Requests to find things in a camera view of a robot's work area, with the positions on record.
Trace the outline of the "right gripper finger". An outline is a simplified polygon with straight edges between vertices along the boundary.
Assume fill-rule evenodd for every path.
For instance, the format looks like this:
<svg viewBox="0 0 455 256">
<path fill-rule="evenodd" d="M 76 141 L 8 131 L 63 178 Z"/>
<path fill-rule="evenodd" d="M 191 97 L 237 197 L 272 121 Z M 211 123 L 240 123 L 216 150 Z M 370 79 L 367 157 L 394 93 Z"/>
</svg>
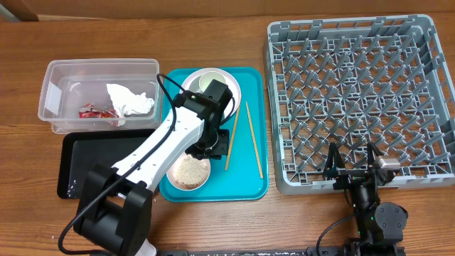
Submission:
<svg viewBox="0 0 455 256">
<path fill-rule="evenodd" d="M 367 162 L 368 166 L 381 167 L 384 154 L 372 143 L 367 143 Z"/>
<path fill-rule="evenodd" d="M 337 170 L 338 168 L 345 168 L 344 160 L 341 157 L 341 154 L 336 146 L 335 142 L 329 144 L 328 156 L 326 160 L 325 170 Z"/>
</svg>

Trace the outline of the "wooden chopstick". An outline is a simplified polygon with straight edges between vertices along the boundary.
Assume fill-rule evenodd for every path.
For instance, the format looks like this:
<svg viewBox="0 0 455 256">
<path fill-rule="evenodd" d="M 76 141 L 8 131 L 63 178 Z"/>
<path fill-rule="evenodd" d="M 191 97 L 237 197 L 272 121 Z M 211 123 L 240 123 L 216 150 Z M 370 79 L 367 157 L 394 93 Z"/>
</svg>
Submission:
<svg viewBox="0 0 455 256">
<path fill-rule="evenodd" d="M 227 159 L 226 159 L 226 162 L 225 162 L 225 171 L 228 170 L 228 167 L 229 167 L 229 164 L 230 164 L 230 157 L 232 155 L 232 146 L 233 146 L 233 142 L 234 142 L 234 138 L 235 138 L 235 132 L 236 132 L 236 129 L 237 129 L 237 121 L 238 121 L 238 118 L 239 118 L 239 113 L 240 113 L 240 107 L 237 109 L 236 115 L 235 115 L 235 121 L 234 121 L 234 125 L 233 125 L 233 128 L 232 128 L 232 134 L 231 134 L 232 136 L 231 136 L 231 139 L 230 139 Z"/>
<path fill-rule="evenodd" d="M 252 117 L 251 117 L 251 114 L 250 114 L 250 108 L 249 108 L 248 102 L 246 102 L 246 101 L 245 101 L 245 106 L 246 106 L 246 110 L 247 110 L 247 118 L 248 118 L 248 122 L 249 122 L 249 126 L 250 126 L 252 143 L 253 143 L 253 147 L 254 147 L 254 151 L 255 151 L 255 157 L 256 157 L 256 160 L 257 160 L 259 177 L 261 179 L 263 179 L 264 176 L 263 176 L 262 165 L 261 165 L 261 162 L 260 162 L 259 152 L 258 152 L 258 148 L 257 148 L 257 142 L 256 142 L 256 138 L 255 138 L 254 126 L 253 126 L 253 123 L 252 123 Z"/>
</svg>

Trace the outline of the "pink bowl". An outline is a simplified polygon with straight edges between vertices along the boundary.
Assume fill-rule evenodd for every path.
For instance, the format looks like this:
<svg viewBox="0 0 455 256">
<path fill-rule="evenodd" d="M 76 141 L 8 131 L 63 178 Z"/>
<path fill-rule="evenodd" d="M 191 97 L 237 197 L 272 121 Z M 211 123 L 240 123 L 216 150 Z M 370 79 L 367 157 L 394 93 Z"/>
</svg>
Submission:
<svg viewBox="0 0 455 256">
<path fill-rule="evenodd" d="M 190 154 L 182 153 L 166 172 L 171 185 L 181 191 L 200 188 L 210 176 L 210 161 L 198 160 Z"/>
</svg>

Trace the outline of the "white napkin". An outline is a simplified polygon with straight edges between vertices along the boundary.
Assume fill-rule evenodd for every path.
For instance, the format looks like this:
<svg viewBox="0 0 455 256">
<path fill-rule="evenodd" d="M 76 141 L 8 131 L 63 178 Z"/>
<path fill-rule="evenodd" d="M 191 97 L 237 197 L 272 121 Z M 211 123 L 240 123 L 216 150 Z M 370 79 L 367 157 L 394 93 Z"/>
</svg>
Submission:
<svg viewBox="0 0 455 256">
<path fill-rule="evenodd" d="M 106 84 L 106 87 L 118 117 L 148 114 L 155 105 L 155 101 L 146 97 L 145 92 L 135 95 L 127 87 L 118 84 Z"/>
</svg>

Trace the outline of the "red snack wrapper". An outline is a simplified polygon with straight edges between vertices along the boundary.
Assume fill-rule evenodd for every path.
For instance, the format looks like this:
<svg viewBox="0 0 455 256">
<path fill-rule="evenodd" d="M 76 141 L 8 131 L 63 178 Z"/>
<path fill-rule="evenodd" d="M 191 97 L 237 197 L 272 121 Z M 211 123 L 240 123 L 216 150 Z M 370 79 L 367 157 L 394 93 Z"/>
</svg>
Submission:
<svg viewBox="0 0 455 256">
<path fill-rule="evenodd" d="M 96 107 L 90 103 L 81 107 L 79 110 L 79 118 L 111 119 L 111 118 L 118 118 L 118 117 L 119 117 L 119 115 L 116 113 L 116 111 L 114 109 L 110 109 L 110 108 L 102 109 L 102 108 Z"/>
</svg>

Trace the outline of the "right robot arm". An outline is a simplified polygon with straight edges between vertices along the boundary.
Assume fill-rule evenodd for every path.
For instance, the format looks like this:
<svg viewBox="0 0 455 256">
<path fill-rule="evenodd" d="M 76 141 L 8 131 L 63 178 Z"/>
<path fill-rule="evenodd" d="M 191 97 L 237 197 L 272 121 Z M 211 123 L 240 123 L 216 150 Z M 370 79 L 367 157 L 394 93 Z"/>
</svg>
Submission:
<svg viewBox="0 0 455 256">
<path fill-rule="evenodd" d="M 323 175 L 333 178 L 335 190 L 342 190 L 353 214 L 327 227 L 316 241 L 317 255 L 404 255 L 397 243 L 403 240 L 408 212 L 396 203 L 380 200 L 378 188 L 393 180 L 399 171 L 397 159 L 387 158 L 367 143 L 367 169 L 347 169 L 334 142 L 330 143 Z M 340 247 L 321 247 L 325 234 L 337 225 L 355 219 L 358 237 Z"/>
</svg>

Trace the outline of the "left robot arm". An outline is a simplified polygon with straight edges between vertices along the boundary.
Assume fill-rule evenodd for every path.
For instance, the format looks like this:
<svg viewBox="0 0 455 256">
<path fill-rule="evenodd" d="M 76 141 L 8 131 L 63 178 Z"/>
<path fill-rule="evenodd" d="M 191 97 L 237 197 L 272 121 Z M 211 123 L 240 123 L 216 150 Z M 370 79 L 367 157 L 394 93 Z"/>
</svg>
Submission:
<svg viewBox="0 0 455 256">
<path fill-rule="evenodd" d="M 240 90 L 212 80 L 206 89 L 182 89 L 172 97 L 161 125 L 137 149 L 111 167 L 96 165 L 85 178 L 77 215 L 69 224 L 99 246 L 96 255 L 156 255 L 149 242 L 154 191 L 180 155 L 220 159 L 237 110 Z"/>
</svg>

